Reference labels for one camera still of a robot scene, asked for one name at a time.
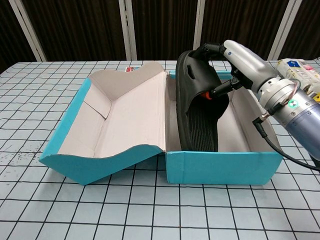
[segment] teal shoe box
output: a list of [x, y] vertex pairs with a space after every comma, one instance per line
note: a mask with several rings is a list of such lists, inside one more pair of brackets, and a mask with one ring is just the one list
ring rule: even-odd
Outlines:
[[[231, 77], [227, 71], [218, 75], [222, 81]], [[87, 185], [164, 153], [171, 184], [263, 185], [282, 156], [252, 124], [263, 112], [252, 92], [241, 88], [229, 98], [218, 121], [219, 152], [181, 151], [174, 71], [152, 62], [132, 72], [95, 72], [77, 92], [39, 161]], [[279, 145], [271, 124], [263, 124]]]

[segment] curtain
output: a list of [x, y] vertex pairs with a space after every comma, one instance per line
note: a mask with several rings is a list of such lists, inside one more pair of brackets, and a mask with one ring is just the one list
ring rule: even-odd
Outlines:
[[132, 0], [139, 60], [176, 60], [192, 50], [197, 0]]
[[289, 0], [207, 0], [201, 43], [234, 40], [267, 59]]
[[303, 0], [279, 59], [313, 60], [320, 57], [320, 1]]
[[22, 0], [48, 61], [125, 60], [118, 0]]
[[0, 1], [0, 74], [17, 62], [36, 60], [8, 0]]

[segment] grid pattern tablecloth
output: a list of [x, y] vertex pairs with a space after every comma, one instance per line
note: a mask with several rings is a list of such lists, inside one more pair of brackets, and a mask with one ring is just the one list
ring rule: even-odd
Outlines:
[[[168, 184], [163, 156], [85, 187], [38, 162], [90, 73], [146, 62], [17, 63], [0, 75], [0, 240], [320, 239], [320, 174], [288, 160], [266, 185], [253, 186]], [[304, 148], [272, 124], [283, 150], [311, 164]]]

